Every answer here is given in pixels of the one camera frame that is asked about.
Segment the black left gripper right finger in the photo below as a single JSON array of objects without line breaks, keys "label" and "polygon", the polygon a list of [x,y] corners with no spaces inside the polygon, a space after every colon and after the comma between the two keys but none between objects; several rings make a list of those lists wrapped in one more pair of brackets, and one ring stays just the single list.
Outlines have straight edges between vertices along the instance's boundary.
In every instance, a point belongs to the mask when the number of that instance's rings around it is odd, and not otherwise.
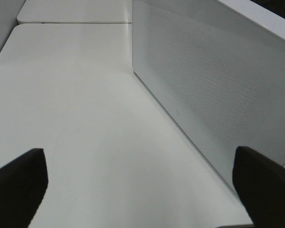
[{"label": "black left gripper right finger", "polygon": [[285,168],[257,151],[239,146],[232,183],[256,228],[285,228]]}]

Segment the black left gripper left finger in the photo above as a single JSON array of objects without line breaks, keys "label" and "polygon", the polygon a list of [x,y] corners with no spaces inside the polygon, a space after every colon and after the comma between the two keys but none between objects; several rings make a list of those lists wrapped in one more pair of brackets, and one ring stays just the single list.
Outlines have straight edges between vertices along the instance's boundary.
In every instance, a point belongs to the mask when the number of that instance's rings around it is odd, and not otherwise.
[{"label": "black left gripper left finger", "polygon": [[0,228],[27,228],[48,188],[41,148],[34,148],[0,168]]}]

